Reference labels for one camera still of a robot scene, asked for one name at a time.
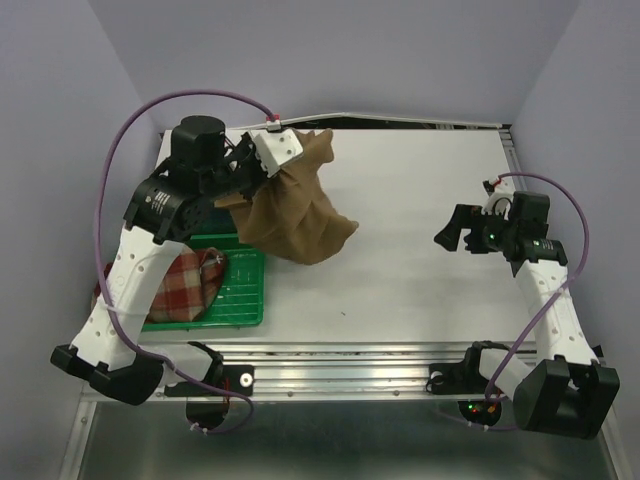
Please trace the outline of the tan pleated skirt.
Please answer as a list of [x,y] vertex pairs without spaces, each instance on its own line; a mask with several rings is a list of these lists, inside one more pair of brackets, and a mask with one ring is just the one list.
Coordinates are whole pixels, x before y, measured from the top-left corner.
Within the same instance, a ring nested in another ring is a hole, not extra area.
[[333,131],[296,133],[304,148],[298,161],[268,180],[252,199],[232,194],[215,206],[227,210],[239,240],[297,264],[314,265],[336,255],[359,224],[340,214],[319,179],[334,160]]

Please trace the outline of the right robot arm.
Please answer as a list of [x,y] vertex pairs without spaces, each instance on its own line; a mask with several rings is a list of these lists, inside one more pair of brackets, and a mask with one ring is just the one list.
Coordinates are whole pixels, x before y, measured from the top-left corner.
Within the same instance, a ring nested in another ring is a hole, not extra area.
[[570,294],[562,244],[547,236],[550,199],[494,192],[486,205],[458,204],[436,244],[449,252],[463,242],[472,254],[500,253],[510,264],[533,324],[536,363],[517,356],[517,345],[475,341],[458,363],[432,363],[425,389],[434,395],[481,394],[461,413],[491,428],[500,402],[511,402],[525,431],[592,439],[620,388],[615,369],[603,366],[586,341]]

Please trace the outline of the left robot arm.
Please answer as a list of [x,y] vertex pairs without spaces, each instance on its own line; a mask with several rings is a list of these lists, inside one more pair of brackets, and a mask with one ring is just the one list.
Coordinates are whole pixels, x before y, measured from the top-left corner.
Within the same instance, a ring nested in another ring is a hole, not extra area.
[[166,155],[127,206],[111,269],[98,271],[100,293],[86,323],[50,358],[102,395],[134,406],[160,387],[180,384],[202,394],[231,394],[220,388],[224,367],[218,352],[199,342],[147,349],[139,336],[163,278],[214,201],[234,193],[251,196],[280,169],[272,154],[278,135],[247,131],[229,146],[225,124],[214,117],[186,117],[164,140]]

